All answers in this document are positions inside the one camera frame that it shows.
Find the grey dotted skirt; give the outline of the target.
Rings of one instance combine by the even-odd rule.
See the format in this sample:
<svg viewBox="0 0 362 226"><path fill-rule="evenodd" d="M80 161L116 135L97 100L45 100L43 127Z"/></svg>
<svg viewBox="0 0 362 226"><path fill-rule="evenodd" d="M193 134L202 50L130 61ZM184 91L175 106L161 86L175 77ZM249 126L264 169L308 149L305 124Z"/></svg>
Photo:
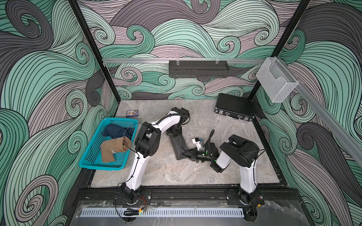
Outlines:
<svg viewBox="0 0 362 226"><path fill-rule="evenodd" d="M183 152L188 151L189 148L186 144L186 141L183 135L168 135L175 153L176 160L182 160L186 157L182 155Z"/></svg>

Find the tan brown skirt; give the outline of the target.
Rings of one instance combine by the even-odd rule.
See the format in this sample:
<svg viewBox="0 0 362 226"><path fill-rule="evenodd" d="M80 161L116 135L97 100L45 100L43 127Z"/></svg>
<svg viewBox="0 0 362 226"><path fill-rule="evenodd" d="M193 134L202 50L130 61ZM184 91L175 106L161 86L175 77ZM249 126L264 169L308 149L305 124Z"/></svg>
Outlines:
<svg viewBox="0 0 362 226"><path fill-rule="evenodd" d="M100 145L102 161L105 163L114 162L115 153L125 153L131 147L132 142L128 137L106 140Z"/></svg>

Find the blue denim skirt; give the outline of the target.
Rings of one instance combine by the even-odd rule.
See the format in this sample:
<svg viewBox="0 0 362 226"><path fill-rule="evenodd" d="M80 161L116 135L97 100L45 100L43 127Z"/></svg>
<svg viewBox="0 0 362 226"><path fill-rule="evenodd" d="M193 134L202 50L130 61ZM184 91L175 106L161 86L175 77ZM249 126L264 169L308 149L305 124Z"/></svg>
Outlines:
<svg viewBox="0 0 362 226"><path fill-rule="evenodd" d="M102 135L105 137L119 138L119 137L127 137L132 139L134 133L134 128L124 128L116 124L109 124L105 127Z"/></svg>

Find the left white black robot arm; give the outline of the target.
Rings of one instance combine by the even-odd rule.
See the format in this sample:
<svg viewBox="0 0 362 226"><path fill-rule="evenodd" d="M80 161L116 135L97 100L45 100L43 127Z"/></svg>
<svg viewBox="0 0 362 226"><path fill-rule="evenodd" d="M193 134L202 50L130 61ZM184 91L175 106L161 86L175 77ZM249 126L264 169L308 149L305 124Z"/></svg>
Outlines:
<svg viewBox="0 0 362 226"><path fill-rule="evenodd" d="M120 195L127 203L138 200L142 178L148 161L157 152L163 133L170 138L175 157L182 160L182 155L188 147L183 137L182 126L190 119L190 113L185 108L174 107L160 120L144 122L135 139L135 158L127 180L119 185Z"/></svg>

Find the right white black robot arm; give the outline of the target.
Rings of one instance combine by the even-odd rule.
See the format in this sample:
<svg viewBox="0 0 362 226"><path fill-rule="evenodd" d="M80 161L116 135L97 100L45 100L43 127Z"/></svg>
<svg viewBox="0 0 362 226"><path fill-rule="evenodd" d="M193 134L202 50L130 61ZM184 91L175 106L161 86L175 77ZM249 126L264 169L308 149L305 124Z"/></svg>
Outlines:
<svg viewBox="0 0 362 226"><path fill-rule="evenodd" d="M258 191L255 179L256 162L260 149L254 142L237 135L231 135L219 148L211 141L215 130L211 130L208 140L201 144L193 139L196 148L182 152L182 156L193 162L209 162L217 173L222 173L232 162L239 166L240 189L239 199L246 206L261 206L264 200Z"/></svg>

